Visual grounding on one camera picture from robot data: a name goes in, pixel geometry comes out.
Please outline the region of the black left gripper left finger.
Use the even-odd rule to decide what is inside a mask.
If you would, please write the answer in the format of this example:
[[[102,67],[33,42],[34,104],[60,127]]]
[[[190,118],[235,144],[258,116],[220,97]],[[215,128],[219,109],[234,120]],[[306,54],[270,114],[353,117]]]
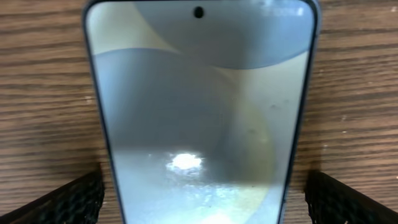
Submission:
[[[1,224],[96,224],[104,200],[102,172],[94,170],[1,216]]]

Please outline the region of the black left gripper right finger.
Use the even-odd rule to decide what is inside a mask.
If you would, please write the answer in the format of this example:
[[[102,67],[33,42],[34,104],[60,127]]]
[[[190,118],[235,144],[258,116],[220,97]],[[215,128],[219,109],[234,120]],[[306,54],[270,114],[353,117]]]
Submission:
[[[397,224],[397,212],[319,170],[304,188],[313,224]]]

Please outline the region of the blue Galaxy smartphone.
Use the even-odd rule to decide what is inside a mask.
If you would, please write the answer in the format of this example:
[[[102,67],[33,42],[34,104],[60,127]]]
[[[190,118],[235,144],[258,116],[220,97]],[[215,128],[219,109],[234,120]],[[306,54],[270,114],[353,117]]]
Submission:
[[[124,223],[282,223],[320,3],[90,1]]]

